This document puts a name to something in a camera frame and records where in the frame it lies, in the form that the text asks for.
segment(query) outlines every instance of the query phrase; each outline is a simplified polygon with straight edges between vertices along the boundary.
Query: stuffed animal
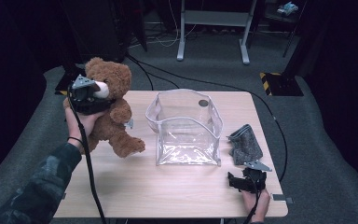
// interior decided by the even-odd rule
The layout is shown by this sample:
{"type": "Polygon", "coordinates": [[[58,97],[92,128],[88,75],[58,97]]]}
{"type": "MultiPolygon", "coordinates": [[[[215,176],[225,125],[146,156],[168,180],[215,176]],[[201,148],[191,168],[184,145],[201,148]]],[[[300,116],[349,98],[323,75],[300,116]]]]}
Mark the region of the stuffed animal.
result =
{"type": "MultiPolygon", "coordinates": [[[[104,92],[97,92],[97,94],[107,96],[106,100],[114,100],[108,112],[95,122],[94,129],[88,138],[89,151],[95,149],[100,140],[108,140],[120,158],[144,151],[145,142],[131,137],[126,132],[125,123],[130,121],[132,113],[130,105],[123,99],[123,96],[131,87],[130,68],[124,64],[92,58],[86,63],[86,75],[89,79],[106,84],[107,89],[101,88],[104,92]]],[[[64,100],[63,106],[65,108],[69,106],[68,98],[64,100]]]]}

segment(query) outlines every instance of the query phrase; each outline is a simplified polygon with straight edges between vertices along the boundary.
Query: light wood tabletop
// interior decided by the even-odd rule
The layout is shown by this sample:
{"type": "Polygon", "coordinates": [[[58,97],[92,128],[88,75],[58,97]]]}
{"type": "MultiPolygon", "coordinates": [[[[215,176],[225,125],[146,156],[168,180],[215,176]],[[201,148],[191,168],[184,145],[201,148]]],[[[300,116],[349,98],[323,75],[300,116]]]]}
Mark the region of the light wood tabletop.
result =
{"type": "MultiPolygon", "coordinates": [[[[252,96],[240,91],[200,91],[215,104],[224,127],[219,150],[221,166],[156,165],[157,135],[147,124],[145,112],[157,91],[129,91],[125,99],[132,109],[133,128],[127,132],[142,138],[146,150],[119,158],[107,142],[91,152],[96,190],[106,217],[246,217],[243,198],[228,185],[227,172],[242,177],[244,166],[235,166],[228,154],[227,136],[250,124],[263,151],[269,193],[282,194],[252,96]]],[[[285,202],[272,201],[267,217],[284,217],[285,202]]],[[[90,190],[86,159],[78,164],[55,217],[99,217],[90,190]]]]}

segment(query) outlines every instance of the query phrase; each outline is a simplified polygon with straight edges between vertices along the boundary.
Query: brown plush fur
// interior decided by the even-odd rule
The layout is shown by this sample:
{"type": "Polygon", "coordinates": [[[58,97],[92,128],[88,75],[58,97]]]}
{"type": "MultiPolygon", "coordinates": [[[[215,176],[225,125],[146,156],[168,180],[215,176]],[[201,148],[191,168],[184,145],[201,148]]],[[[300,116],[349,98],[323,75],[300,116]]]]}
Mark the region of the brown plush fur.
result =
{"type": "MultiPolygon", "coordinates": [[[[130,68],[124,64],[93,58],[86,63],[86,75],[87,78],[107,83],[109,88],[107,99],[116,99],[109,111],[95,122],[94,129],[88,138],[89,151],[95,149],[100,140],[108,140],[115,153],[121,158],[144,151],[145,142],[129,136],[124,126],[132,115],[130,105],[123,99],[131,86],[130,68]]],[[[63,106],[65,108],[69,106],[68,99],[64,100],[63,106]]]]}

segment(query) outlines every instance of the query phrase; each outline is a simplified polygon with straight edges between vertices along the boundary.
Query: transparent bag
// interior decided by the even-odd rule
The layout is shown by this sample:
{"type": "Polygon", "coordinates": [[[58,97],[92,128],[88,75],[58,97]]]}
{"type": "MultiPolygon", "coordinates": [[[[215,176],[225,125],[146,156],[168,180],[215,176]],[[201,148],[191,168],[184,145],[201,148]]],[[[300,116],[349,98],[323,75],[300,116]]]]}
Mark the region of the transparent bag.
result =
{"type": "Polygon", "coordinates": [[[146,118],[158,135],[156,165],[221,165],[223,121],[208,95],[185,89],[161,91],[146,118]]]}

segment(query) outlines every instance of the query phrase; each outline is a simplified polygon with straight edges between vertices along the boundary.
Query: white desk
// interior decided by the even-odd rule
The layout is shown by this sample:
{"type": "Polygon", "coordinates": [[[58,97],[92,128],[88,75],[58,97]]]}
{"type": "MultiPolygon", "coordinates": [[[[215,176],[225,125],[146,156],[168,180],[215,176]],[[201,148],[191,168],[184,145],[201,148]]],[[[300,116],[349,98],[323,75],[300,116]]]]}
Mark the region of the white desk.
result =
{"type": "MultiPolygon", "coordinates": [[[[243,198],[228,185],[227,172],[241,176],[243,166],[235,166],[228,152],[226,136],[248,123],[263,150],[261,159],[272,172],[267,173],[270,193],[282,194],[269,148],[253,99],[249,93],[206,91],[224,122],[220,138],[222,165],[156,165],[157,136],[147,125],[145,112],[156,91],[129,91],[134,127],[132,136],[144,139],[146,150],[126,159],[119,158],[106,142],[91,152],[95,185],[106,217],[246,217],[243,198]]],[[[286,203],[271,201],[267,217],[284,217],[286,203]]],[[[85,158],[73,172],[72,180],[55,217],[99,217],[92,198],[85,158]]]]}
{"type": "Polygon", "coordinates": [[[180,42],[177,54],[177,60],[182,61],[185,55],[185,24],[203,24],[203,25],[225,25],[225,26],[245,26],[243,38],[240,39],[240,48],[242,55],[242,62],[249,64],[249,55],[246,48],[246,39],[248,38],[249,29],[251,27],[252,19],[255,12],[255,3],[257,0],[252,0],[252,5],[249,12],[217,12],[217,11],[197,11],[186,10],[185,0],[182,0],[181,9],[181,27],[180,27],[180,42]]]}

